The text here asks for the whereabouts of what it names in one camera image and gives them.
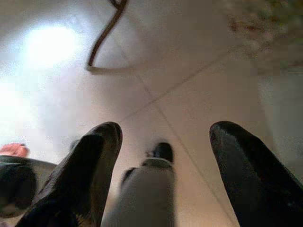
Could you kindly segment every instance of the pant leg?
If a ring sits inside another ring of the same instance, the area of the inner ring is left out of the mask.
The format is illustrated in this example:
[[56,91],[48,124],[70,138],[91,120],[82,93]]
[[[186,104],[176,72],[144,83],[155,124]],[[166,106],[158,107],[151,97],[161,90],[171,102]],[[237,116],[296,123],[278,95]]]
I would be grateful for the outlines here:
[[170,162],[146,159],[127,178],[101,226],[174,226],[174,179]]

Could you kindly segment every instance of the white tile floor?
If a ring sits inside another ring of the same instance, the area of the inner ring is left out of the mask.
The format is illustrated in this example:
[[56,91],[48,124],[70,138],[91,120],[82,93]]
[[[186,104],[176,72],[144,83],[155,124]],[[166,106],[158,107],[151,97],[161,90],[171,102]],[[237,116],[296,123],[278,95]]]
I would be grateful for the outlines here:
[[207,0],[130,0],[91,74],[91,45],[113,13],[99,0],[0,3],[0,144],[58,163],[90,128],[116,121],[124,143],[108,208],[123,171],[160,139],[176,152],[179,226],[238,226],[208,139],[230,120],[270,148],[257,73]]

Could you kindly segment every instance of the gray pants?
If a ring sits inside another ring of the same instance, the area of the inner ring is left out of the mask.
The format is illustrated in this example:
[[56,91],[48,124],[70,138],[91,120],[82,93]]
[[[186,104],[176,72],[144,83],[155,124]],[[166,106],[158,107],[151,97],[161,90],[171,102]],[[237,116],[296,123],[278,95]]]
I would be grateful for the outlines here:
[[174,171],[162,158],[148,158],[122,186],[102,227],[171,227],[174,220]]

